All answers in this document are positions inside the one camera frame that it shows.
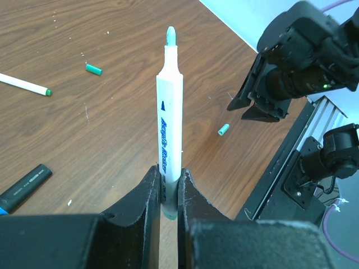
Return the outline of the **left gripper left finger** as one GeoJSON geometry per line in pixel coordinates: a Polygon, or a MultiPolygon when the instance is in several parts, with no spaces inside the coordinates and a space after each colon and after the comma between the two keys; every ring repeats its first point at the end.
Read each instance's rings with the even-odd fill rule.
{"type": "Polygon", "coordinates": [[[152,166],[141,182],[102,212],[100,268],[158,268],[160,175],[152,166]]]}

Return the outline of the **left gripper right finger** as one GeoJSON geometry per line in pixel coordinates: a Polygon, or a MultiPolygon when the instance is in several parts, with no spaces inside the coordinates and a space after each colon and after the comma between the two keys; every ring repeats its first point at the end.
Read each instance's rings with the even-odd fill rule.
{"type": "Polygon", "coordinates": [[[187,268],[186,258],[190,253],[190,247],[186,243],[186,238],[193,219],[229,220],[197,189],[188,169],[182,169],[178,181],[177,219],[178,268],[187,268]]]}

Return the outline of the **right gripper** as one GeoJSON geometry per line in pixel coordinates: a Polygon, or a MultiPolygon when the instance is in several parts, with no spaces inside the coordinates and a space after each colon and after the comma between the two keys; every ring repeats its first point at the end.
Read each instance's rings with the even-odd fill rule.
{"type": "Polygon", "coordinates": [[[243,113],[242,120],[279,122],[287,116],[291,100],[303,96],[304,93],[294,88],[289,74],[258,54],[227,110],[249,106],[243,113]]]}

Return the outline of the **light green pen cap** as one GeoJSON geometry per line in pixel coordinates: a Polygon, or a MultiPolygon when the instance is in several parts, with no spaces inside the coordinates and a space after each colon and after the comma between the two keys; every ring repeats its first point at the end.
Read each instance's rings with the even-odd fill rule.
{"type": "Polygon", "coordinates": [[[228,123],[224,124],[219,130],[218,130],[218,134],[220,136],[223,136],[230,128],[230,125],[228,123]]]}

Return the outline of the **white pen light green end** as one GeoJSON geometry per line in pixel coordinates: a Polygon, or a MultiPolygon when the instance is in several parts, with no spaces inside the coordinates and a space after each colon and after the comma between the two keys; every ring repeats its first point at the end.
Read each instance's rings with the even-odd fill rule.
{"type": "Polygon", "coordinates": [[[177,218],[178,181],[182,175],[183,74],[173,26],[167,29],[164,64],[156,76],[158,156],[162,211],[177,218]]]}

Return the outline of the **dark green pen cap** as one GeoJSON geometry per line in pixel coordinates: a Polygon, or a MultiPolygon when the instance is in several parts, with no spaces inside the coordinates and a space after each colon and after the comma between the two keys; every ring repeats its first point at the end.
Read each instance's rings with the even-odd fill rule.
{"type": "Polygon", "coordinates": [[[95,75],[98,75],[98,76],[100,76],[102,74],[102,72],[103,72],[102,69],[100,69],[100,68],[98,68],[96,66],[93,66],[91,64],[88,64],[88,63],[85,66],[85,70],[90,72],[90,73],[93,73],[95,75]]]}

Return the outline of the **white pen dark green end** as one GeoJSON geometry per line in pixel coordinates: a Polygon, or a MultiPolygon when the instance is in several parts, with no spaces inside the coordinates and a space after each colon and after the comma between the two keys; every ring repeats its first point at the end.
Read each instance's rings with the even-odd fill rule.
{"type": "Polygon", "coordinates": [[[44,95],[44,96],[51,96],[52,95],[52,90],[50,90],[49,88],[46,88],[44,86],[40,86],[40,85],[36,85],[33,84],[31,82],[27,82],[18,78],[14,78],[5,74],[0,74],[1,77],[1,82],[15,86],[15,87],[19,87],[21,89],[27,90],[27,91],[31,91],[40,95],[44,95]]]}

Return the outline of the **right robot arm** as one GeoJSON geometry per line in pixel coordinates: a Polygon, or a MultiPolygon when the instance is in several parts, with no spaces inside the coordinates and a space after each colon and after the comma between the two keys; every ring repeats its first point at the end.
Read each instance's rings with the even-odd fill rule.
{"type": "Polygon", "coordinates": [[[257,56],[228,105],[244,120],[278,122],[293,99],[358,86],[358,13],[342,24],[306,1],[278,15],[257,43],[257,56]]]}

